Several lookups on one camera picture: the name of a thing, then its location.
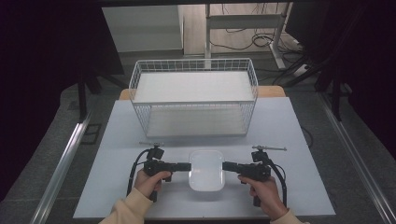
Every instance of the wrist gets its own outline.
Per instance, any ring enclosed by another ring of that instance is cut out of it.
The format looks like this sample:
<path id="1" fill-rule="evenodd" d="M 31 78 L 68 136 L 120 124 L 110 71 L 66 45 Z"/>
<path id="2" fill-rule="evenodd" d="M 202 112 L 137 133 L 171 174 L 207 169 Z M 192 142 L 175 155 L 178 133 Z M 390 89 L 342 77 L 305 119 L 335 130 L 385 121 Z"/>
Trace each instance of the wrist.
<path id="1" fill-rule="evenodd" d="M 264 209 L 264 212 L 268 215 L 269 218 L 271 218 L 271 220 L 277 220 L 280 217 L 285 216 L 289 212 L 289 210 L 281 201 L 278 201 L 272 206 Z"/>

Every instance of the gray carpet floor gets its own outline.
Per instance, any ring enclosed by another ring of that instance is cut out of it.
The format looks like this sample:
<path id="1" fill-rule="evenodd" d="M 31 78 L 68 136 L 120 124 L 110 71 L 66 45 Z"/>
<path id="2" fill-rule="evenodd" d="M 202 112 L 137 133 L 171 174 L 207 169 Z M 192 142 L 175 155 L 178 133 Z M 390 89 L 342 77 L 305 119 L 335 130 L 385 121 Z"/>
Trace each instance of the gray carpet floor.
<path id="1" fill-rule="evenodd" d="M 256 68 L 276 70 L 276 65 L 270 54 L 243 54 L 242 56 L 252 58 Z M 126 75 L 114 77 L 128 83 L 137 59 L 181 57 L 183 56 L 167 54 L 162 54 L 162 56 L 139 55 L 139 57 L 133 54 L 123 54 L 121 61 Z M 232 56 L 214 55 L 214 57 Z M 257 70 L 258 79 L 262 80 L 261 85 L 271 85 L 275 78 L 273 76 L 276 74 L 278 73 Z M 284 77 L 283 81 L 290 78 L 292 77 Z M 285 92 L 292 102 L 301 126 L 311 133 L 310 135 L 304 131 L 307 144 L 311 145 L 312 156 L 336 216 L 301 217 L 301 220 L 311 223 L 383 223 L 319 101 L 318 93 L 313 88 L 315 80 L 316 77 L 311 77 L 292 88 L 286 88 Z M 63 186 L 50 210 L 47 223 L 97 223 L 100 221 L 98 219 L 72 218 L 100 146 L 112 107 L 122 91 L 120 87 L 103 78 L 99 77 L 99 81 L 103 89 L 98 95 L 99 100 L 93 109 L 90 127 L 78 147 Z M 395 160 L 354 112 L 346 97 L 342 98 L 340 109 L 343 124 L 366 165 L 386 194 L 390 204 L 396 204 Z M 0 203 L 0 223 L 28 223 L 31 220 L 78 122 L 78 116 L 78 91 L 76 86 L 72 86 L 64 90 L 61 106 L 47 134 L 7 197 Z M 251 222 L 262 223 L 260 220 L 250 220 L 249 223 Z M 191 221 L 190 223 L 203 223 L 203 221 Z"/>

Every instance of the black curtain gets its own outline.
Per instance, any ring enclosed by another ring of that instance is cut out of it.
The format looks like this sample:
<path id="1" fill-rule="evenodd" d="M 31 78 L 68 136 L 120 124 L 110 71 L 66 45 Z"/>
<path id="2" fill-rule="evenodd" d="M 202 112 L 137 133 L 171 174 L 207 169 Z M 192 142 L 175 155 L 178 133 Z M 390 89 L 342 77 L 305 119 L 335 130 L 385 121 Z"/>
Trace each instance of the black curtain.
<path id="1" fill-rule="evenodd" d="M 352 89 L 350 104 L 393 157 L 396 151 L 395 10 L 395 1 L 371 1 L 338 60 L 343 82 Z"/>
<path id="2" fill-rule="evenodd" d="M 80 75 L 123 70 L 100 6 L 55 1 L 1 1 L 0 65 L 3 200 L 50 126 L 61 92 Z"/>

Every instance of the white plastic container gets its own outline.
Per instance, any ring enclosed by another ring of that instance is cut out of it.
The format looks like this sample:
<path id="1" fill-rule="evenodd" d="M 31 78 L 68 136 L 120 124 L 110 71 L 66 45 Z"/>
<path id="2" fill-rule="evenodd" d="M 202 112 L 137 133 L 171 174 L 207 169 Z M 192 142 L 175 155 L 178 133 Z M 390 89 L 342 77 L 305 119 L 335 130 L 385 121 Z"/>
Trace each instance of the white plastic container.
<path id="1" fill-rule="evenodd" d="M 138 61 L 130 98 L 147 137 L 246 135 L 257 100 L 250 59 Z"/>
<path id="2" fill-rule="evenodd" d="M 224 187 L 222 163 L 224 157 L 217 150 L 197 150 L 190 154 L 190 187 L 197 191 L 218 191 Z"/>

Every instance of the metal rail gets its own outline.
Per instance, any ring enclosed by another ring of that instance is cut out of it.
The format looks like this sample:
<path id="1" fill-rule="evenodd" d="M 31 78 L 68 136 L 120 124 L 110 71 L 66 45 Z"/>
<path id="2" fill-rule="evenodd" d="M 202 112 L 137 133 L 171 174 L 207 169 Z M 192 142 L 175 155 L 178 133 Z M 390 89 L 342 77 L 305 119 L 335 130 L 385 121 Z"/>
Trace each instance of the metal rail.
<path id="1" fill-rule="evenodd" d="M 95 105 L 97 101 L 97 96 L 93 95 L 91 96 L 91 98 L 92 99 L 90 101 L 90 105 Z M 46 223 L 47 218 L 50 214 L 50 210 L 55 202 L 56 196 L 61 189 L 64 178 L 66 177 L 70 164 L 72 163 L 73 158 L 76 154 L 78 145 L 90 122 L 91 114 L 92 109 L 89 109 L 87 117 L 84 119 L 84 121 L 76 125 L 76 128 L 73 131 L 66 148 L 64 149 L 64 154 L 62 155 L 58 166 L 56 167 L 52 178 L 47 185 L 46 191 L 44 192 L 43 197 L 41 198 L 32 219 L 30 220 L 31 224 Z"/>
<path id="2" fill-rule="evenodd" d="M 366 166 L 363 159 L 361 158 L 359 151 L 353 144 L 353 141 L 349 137 L 343 123 L 341 121 L 338 121 L 335 115 L 332 113 L 332 110 L 330 108 L 330 102 L 328 101 L 325 94 L 326 93 L 319 94 L 319 98 L 322 102 L 323 108 L 325 109 L 326 114 L 335 129 L 335 132 L 340 138 L 347 155 L 349 156 L 356 171 L 358 172 L 364 187 L 366 187 L 370 197 L 372 198 L 379 215 L 384 220 L 384 223 L 396 223 L 396 216 L 393 212 L 393 208 L 390 206 L 388 199 L 386 198 L 382 189 L 379 187 L 369 168 Z"/>

